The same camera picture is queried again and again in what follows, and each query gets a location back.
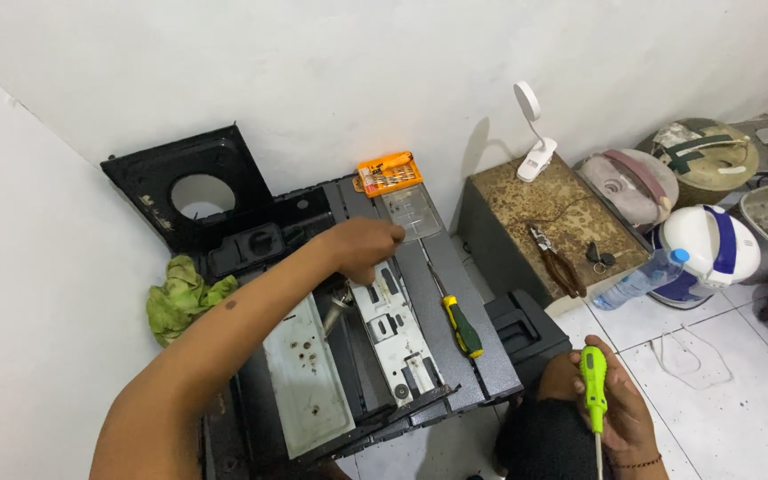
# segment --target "yellow green screwdriver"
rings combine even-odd
[[[600,435],[603,434],[603,413],[606,413],[606,397],[603,383],[606,381],[606,357],[600,348],[586,345],[580,355],[580,373],[585,383],[585,408],[592,418],[597,454],[597,479],[603,480],[603,451]]]

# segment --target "pliers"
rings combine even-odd
[[[570,260],[565,258],[562,254],[553,248],[553,244],[550,243],[547,235],[541,232],[539,227],[534,224],[528,224],[529,233],[535,237],[535,242],[539,245],[541,250],[541,258],[544,260],[544,266],[547,267],[549,276],[556,281],[556,283],[565,290],[571,298],[585,297],[585,285],[583,280],[577,274],[577,271],[573,268]]]

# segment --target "plastic water bottle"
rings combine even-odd
[[[656,250],[648,263],[621,278],[606,293],[592,300],[592,305],[601,310],[614,310],[635,296],[645,295],[652,289],[669,284],[680,277],[687,260],[689,253],[682,248],[676,248],[671,253],[663,249]]]

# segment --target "blue bottle cap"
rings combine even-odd
[[[672,250],[672,260],[676,261],[677,263],[685,263],[689,260],[689,252],[682,248],[676,248]]]

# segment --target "bracelet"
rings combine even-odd
[[[642,468],[644,466],[650,466],[652,464],[659,463],[660,460],[662,460],[662,453],[657,455],[657,457],[650,462],[637,463],[637,464],[612,464],[612,466],[615,466],[618,468]]]

